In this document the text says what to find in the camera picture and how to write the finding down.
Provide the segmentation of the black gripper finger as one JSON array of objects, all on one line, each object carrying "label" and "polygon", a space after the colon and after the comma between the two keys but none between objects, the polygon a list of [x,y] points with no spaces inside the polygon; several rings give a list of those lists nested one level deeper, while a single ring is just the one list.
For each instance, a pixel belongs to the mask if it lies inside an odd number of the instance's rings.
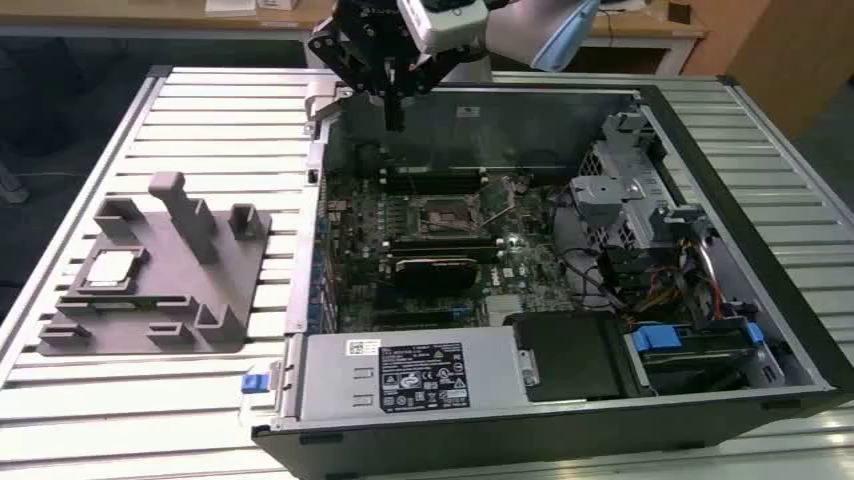
[{"label": "black gripper finger", "polygon": [[314,29],[308,47],[354,93],[381,101],[385,130],[393,131],[394,89],[377,40],[378,31],[370,25],[325,22]]},{"label": "black gripper finger", "polygon": [[393,130],[404,129],[402,100],[430,92],[450,70],[466,62],[466,48],[438,52],[424,61],[414,57],[393,60]]}]

